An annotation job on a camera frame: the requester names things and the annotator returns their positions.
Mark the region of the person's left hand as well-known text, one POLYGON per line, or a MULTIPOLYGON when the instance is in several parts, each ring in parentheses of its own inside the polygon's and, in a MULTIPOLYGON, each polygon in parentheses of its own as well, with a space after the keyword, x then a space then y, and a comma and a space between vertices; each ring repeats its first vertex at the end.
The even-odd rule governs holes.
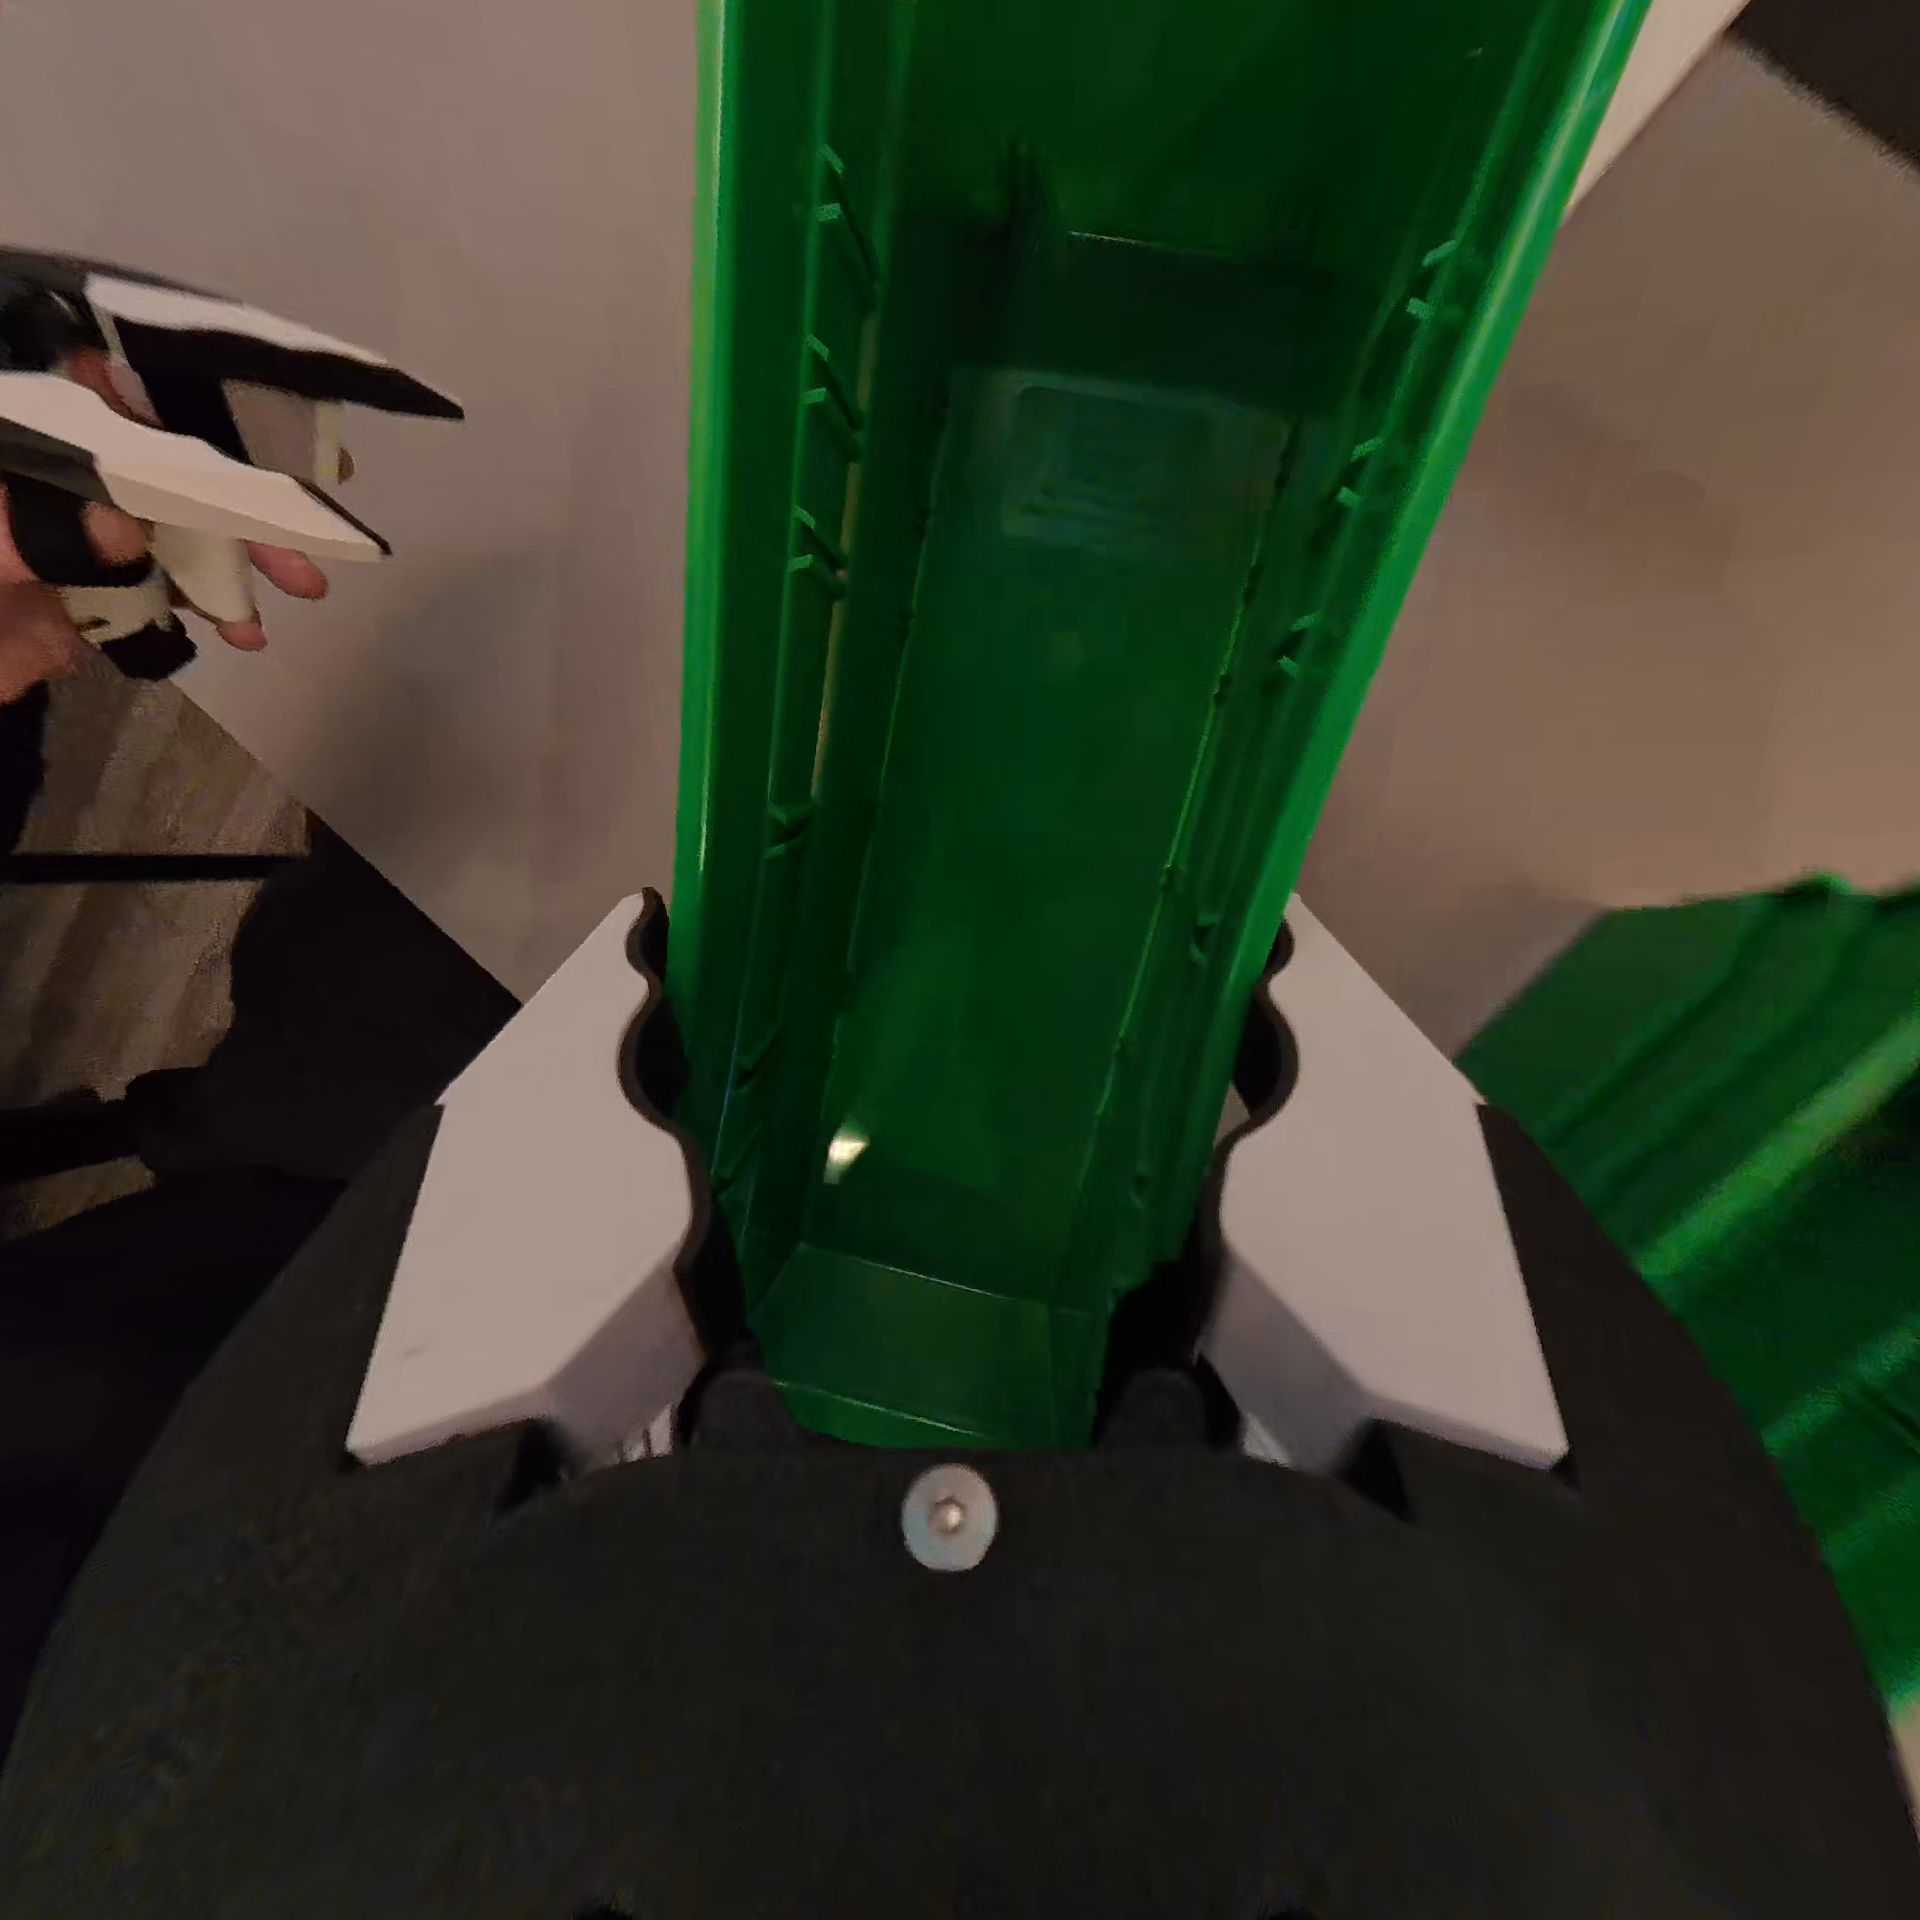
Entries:
MULTIPOLYGON (((99 502, 66 501, 80 510, 81 541, 91 557, 104 565, 144 563, 149 541, 139 520, 99 502)), ((248 544, 248 563, 277 591, 296 602, 320 602, 326 589, 325 571, 305 556, 273 547, 248 544)), ((93 668, 97 646, 88 643, 63 611, 59 589, 45 583, 19 556, 13 539, 11 501, 1 510, 1 704, 16 704, 35 688, 72 679, 93 668)))

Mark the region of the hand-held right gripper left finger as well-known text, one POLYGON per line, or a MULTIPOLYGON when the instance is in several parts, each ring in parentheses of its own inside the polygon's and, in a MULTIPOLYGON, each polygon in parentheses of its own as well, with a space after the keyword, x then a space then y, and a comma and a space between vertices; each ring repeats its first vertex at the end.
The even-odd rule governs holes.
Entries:
POLYGON ((630 1458, 701 1365, 677 1262, 696 1183, 632 1045, 665 1012, 621 898, 450 1080, 346 1426, 375 1467, 537 1424, 576 1467, 630 1458))

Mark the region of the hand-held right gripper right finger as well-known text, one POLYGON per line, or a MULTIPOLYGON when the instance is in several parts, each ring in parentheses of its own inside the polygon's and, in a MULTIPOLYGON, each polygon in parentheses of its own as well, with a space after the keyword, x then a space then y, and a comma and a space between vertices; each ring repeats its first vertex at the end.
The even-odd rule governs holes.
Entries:
POLYGON ((1377 1424, 1552 1470, 1568 1454, 1469 1078, 1293 898, 1251 1011, 1289 1090, 1227 1138, 1202 1352, 1247 1448, 1334 1475, 1377 1424))

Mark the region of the green plastic bin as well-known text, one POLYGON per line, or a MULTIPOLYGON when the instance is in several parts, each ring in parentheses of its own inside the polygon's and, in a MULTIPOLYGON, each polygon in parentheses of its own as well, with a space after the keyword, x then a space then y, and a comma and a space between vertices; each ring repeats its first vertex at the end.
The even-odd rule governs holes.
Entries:
POLYGON ((801 1426, 1090 1438, 1642 13, 696 6, 667 997, 801 1426))
POLYGON ((1918 1690, 1918 894, 1598 917, 1456 1054, 1693 1338, 1918 1690))

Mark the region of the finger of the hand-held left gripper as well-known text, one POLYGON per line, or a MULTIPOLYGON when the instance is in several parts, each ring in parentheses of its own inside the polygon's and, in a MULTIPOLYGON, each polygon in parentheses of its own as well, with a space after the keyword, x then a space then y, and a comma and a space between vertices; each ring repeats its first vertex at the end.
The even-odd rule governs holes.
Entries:
POLYGON ((251 544, 379 563, 391 548, 305 479, 115 413, 59 373, 1 373, 5 470, 102 501, 144 524, 149 571, 62 583, 75 621, 174 621, 176 596, 211 621, 256 618, 251 544))
POLYGON ((351 460, 341 413, 464 421, 464 406, 385 356, 256 303, 165 279, 83 271, 111 383, 150 424, 253 469, 336 490, 351 460))

